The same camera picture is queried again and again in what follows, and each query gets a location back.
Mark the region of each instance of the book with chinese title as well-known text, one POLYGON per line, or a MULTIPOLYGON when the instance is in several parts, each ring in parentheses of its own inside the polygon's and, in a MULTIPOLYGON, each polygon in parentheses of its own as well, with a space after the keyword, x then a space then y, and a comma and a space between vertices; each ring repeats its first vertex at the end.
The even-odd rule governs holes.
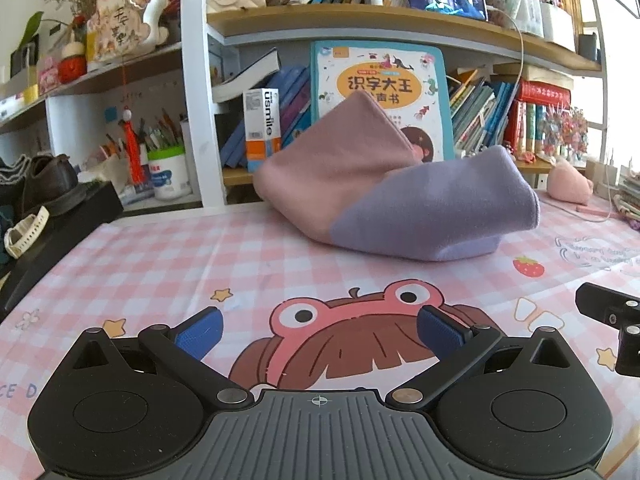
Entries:
POLYGON ((316 41, 313 121, 356 90, 373 96, 423 162, 454 158, 449 94, 439 49, 388 41, 316 41))

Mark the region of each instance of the smartphone screen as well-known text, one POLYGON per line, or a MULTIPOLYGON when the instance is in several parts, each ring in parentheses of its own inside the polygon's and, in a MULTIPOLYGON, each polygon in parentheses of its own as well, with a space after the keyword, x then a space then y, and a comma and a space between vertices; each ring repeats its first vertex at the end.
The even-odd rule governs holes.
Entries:
POLYGON ((409 0, 409 6, 483 22, 487 19, 484 0, 409 0))

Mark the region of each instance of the star print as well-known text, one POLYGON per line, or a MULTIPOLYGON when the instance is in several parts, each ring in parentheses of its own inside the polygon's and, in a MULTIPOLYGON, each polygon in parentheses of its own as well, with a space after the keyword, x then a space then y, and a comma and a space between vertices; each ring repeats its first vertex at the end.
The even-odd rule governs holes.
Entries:
POLYGON ((16 323, 15 327, 20 330, 27 330, 30 325, 39 322, 40 316, 38 316, 39 309, 35 309, 33 312, 25 312, 22 314, 22 320, 16 323))
POLYGON ((596 348, 596 352, 598 353, 598 364, 601 366, 606 366, 612 372, 616 370, 616 356, 613 354, 613 350, 611 348, 607 348, 606 350, 602 350, 601 348, 596 348))
POLYGON ((102 324, 102 329, 107 333, 107 335, 111 338, 113 337, 121 337, 126 334, 124 330, 124 323, 126 319, 118 319, 116 321, 112 321, 111 319, 105 319, 102 324))
POLYGON ((211 299, 216 300, 219 303, 222 303, 223 301, 228 300, 228 298, 231 298, 232 296, 233 294, 231 293, 230 288, 223 288, 222 290, 217 290, 216 292, 214 292, 211 299))

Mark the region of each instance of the orange oval title label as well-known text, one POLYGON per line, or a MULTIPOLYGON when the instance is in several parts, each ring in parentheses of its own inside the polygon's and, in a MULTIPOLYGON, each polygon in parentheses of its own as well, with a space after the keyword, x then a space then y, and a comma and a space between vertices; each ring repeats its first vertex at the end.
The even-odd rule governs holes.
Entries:
POLYGON ((381 63, 359 63, 343 70, 338 76, 338 92, 348 97, 356 90, 371 94, 386 109, 403 108, 415 103, 422 94, 420 80, 412 70, 393 68, 381 63))

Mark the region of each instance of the pink and purple cloth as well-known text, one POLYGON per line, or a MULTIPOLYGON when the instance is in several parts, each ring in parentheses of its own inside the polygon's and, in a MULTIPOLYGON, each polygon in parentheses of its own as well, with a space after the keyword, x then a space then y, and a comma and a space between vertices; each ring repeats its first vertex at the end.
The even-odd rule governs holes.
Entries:
POLYGON ((536 193, 501 146, 422 163, 362 91, 268 158, 254 186, 314 240, 414 260, 493 253, 540 222, 536 193))

